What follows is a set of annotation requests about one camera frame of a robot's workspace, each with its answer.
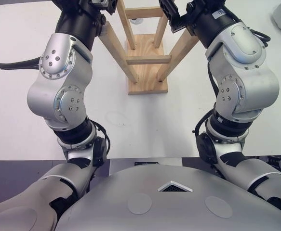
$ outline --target robotic arm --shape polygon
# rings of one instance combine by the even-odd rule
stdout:
[[[2,69],[39,69],[27,103],[58,136],[67,163],[53,167],[21,194],[0,204],[0,230],[54,230],[61,215],[89,189],[110,148],[105,129],[91,121],[83,94],[92,78],[94,38],[116,0],[53,0],[62,10],[56,31],[39,59],[0,64]],[[101,130],[105,139],[97,136]]]
[[[172,0],[159,1],[172,32],[186,27],[207,49],[216,103],[194,131],[201,159],[228,181],[281,209],[281,172],[242,154],[252,122],[279,94],[278,80],[265,60],[270,38],[250,30],[225,0],[194,0],[183,16]],[[206,132],[199,135],[203,122]]]

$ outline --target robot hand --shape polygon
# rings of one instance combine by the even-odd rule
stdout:
[[[279,94],[278,80],[265,61],[270,38],[250,30],[225,0],[194,0],[183,16],[172,0],[159,1],[173,32],[186,27],[207,48],[216,103],[194,131],[201,159],[228,181],[281,209],[281,190],[276,190],[281,172],[242,154],[250,125]],[[199,135],[203,122],[206,132]]]

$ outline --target black cable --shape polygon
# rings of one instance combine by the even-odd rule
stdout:
[[[233,20],[235,20],[236,23],[241,22],[241,19],[239,19],[233,12],[231,12],[225,5],[222,7],[222,9],[225,11],[226,14],[228,14]]]
[[[212,73],[211,73],[211,71],[210,71],[210,63],[209,63],[209,62],[208,62],[208,75],[209,75],[209,79],[210,79],[212,88],[213,88],[213,90],[214,90],[215,96],[217,97],[217,95],[218,95],[218,86],[217,86],[216,83],[214,82]]]
[[[199,129],[201,127],[201,125],[212,115],[213,113],[213,109],[211,109],[210,111],[208,111],[203,118],[201,118],[201,120],[198,122],[198,124],[195,126],[195,130],[193,130],[193,133],[195,133],[195,137],[197,138],[199,136]]]
[[[93,123],[94,126],[97,127],[98,131],[101,131],[104,134],[105,139],[107,140],[107,143],[108,143],[107,151],[106,151],[106,154],[108,154],[109,150],[110,150],[110,139],[109,139],[109,136],[107,135],[106,129],[102,125],[100,125],[99,123],[96,123],[95,121],[93,121],[91,119],[90,119],[90,121]]]

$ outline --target white table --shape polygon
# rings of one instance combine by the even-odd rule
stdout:
[[[185,0],[176,4],[181,13]],[[270,19],[281,0],[227,1],[227,6],[247,26],[272,37],[267,62],[281,88],[281,31]],[[126,0],[126,7],[158,5],[158,1]],[[40,56],[54,32],[60,11],[51,2],[0,6],[0,62],[16,62]],[[125,34],[117,13],[105,12],[122,44]],[[158,19],[132,25],[135,34],[155,33]],[[167,54],[182,32],[166,29]],[[111,139],[109,158],[198,156],[192,130],[212,108],[214,93],[205,49],[198,43],[168,76],[169,92],[127,95],[126,77],[101,41],[94,42],[93,79],[85,92],[91,119],[102,124]],[[27,91],[37,77],[35,70],[0,70],[0,160],[63,159],[55,134],[43,118],[30,112]],[[245,155],[281,154],[281,91],[276,103],[253,123],[246,139]]]

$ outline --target wooden block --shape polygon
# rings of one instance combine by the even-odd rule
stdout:
[[[159,48],[153,47],[154,34],[135,35],[137,44],[136,50],[132,50],[128,46],[128,56],[148,56],[148,55],[164,55],[163,44]],[[159,82],[156,78],[157,71],[162,64],[144,64],[144,65],[130,65],[137,75],[137,83],[128,82],[129,95],[136,94],[151,94],[151,93],[167,93],[167,80]]]
[[[171,55],[127,56],[127,64],[167,64]]]
[[[121,46],[121,43],[111,27],[109,21],[102,27],[101,35],[99,36],[102,43],[105,45],[107,50],[110,52],[112,57],[116,60],[118,65],[122,68],[123,72],[133,83],[137,82],[137,73],[131,65],[128,65],[125,57],[125,50]]]
[[[198,41],[199,39],[197,36],[191,36],[188,30],[185,29],[170,52],[172,56],[171,61],[168,64],[162,64],[161,68],[158,70],[158,80],[165,80]]]
[[[126,8],[125,13],[127,18],[153,18],[162,17],[164,14],[159,6]]]
[[[161,39],[164,36],[164,32],[168,23],[168,18],[165,14],[160,18],[158,28],[156,29],[156,33],[154,36],[154,48],[160,47]]]
[[[125,6],[124,6],[123,0],[118,0],[117,11],[118,11],[121,23],[123,25],[123,29],[126,34],[127,40],[129,42],[129,45],[131,46],[132,49],[135,49],[136,48],[135,38],[133,35],[130,21],[127,19],[126,14],[125,14]]]

